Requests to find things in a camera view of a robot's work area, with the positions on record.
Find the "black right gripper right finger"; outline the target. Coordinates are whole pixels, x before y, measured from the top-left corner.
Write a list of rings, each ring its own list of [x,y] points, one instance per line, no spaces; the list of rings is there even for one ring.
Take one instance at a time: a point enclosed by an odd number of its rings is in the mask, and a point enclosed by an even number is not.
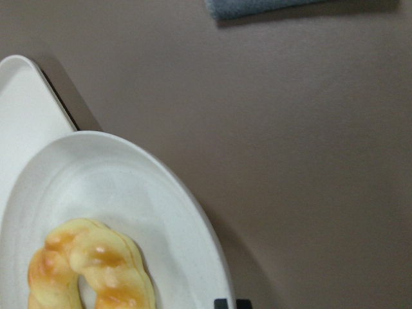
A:
[[[252,309],[252,302],[250,299],[237,299],[236,308],[237,309]]]

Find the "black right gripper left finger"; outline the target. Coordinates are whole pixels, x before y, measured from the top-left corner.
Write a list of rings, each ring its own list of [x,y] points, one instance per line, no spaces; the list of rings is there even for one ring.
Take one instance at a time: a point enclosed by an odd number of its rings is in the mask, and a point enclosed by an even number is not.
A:
[[[228,309],[227,299],[215,299],[214,309]]]

